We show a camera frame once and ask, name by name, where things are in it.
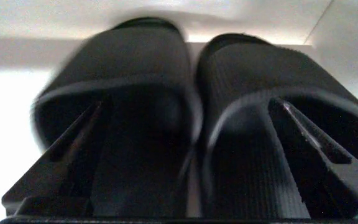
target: slide sandal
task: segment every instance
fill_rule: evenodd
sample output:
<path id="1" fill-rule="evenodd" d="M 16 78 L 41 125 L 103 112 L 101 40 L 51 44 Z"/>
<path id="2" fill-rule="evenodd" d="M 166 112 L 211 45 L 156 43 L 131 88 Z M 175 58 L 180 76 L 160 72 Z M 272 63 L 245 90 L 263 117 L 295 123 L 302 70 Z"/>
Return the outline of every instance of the slide sandal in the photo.
<path id="1" fill-rule="evenodd" d="M 272 100 L 297 108 L 354 160 L 358 100 L 300 52 L 242 34 L 214 38 L 202 51 L 197 72 L 205 110 L 199 156 L 205 217 L 336 217 L 324 214 L 327 198 L 312 202 L 317 193 L 302 184 L 313 168 L 299 166 L 299 156 L 291 154 L 288 138 L 298 135 L 282 133 L 289 131 L 284 128 L 289 118 L 276 115 L 285 108 L 272 106 Z"/>
<path id="2" fill-rule="evenodd" d="M 79 180 L 92 183 L 85 195 L 93 216 L 185 217 L 186 174 L 203 116 L 175 26 L 135 19 L 87 41 L 35 104 L 45 146 L 102 98 L 112 109 L 105 140 L 91 152 L 101 159 Z"/>

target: white ceiling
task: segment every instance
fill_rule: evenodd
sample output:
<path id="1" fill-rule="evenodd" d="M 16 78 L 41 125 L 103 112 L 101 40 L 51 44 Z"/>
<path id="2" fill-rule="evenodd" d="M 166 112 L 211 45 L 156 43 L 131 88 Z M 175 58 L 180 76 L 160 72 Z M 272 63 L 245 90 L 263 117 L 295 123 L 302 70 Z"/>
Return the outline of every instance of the white ceiling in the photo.
<path id="1" fill-rule="evenodd" d="M 190 42 L 246 32 L 304 44 L 330 0 L 0 0 L 0 37 L 84 39 L 139 16 L 179 24 Z"/>

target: black slide sandal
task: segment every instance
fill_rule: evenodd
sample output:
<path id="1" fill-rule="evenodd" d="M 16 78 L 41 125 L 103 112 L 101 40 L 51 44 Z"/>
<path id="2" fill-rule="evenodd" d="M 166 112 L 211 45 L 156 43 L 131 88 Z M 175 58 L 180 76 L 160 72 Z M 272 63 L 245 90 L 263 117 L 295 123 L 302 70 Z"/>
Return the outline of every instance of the black slide sandal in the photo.
<path id="1" fill-rule="evenodd" d="M 358 159 L 358 100 L 307 56 L 253 39 L 220 35 L 200 56 L 204 215 L 340 218 L 324 214 L 328 207 L 311 208 L 322 200 L 303 203 L 311 197 L 298 190 L 305 186 L 289 150 L 283 150 L 288 144 L 277 136 L 285 123 L 276 118 L 273 124 L 269 102 L 290 102 Z M 303 178 L 310 175 L 305 171 Z"/>
<path id="2" fill-rule="evenodd" d="M 46 147 L 109 96 L 103 159 L 83 180 L 93 183 L 93 216 L 185 217 L 187 168 L 203 117 L 193 82 L 175 26 L 141 18 L 91 38 L 39 96 L 35 126 Z"/>

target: white wall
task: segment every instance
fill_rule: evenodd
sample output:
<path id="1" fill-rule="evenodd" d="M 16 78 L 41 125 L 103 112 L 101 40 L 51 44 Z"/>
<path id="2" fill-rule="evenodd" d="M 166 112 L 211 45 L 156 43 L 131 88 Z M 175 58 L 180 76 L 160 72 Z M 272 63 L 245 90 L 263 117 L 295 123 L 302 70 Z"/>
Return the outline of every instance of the white wall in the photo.
<path id="1" fill-rule="evenodd" d="M 309 36 L 323 67 L 358 98 L 358 0 L 335 0 Z"/>

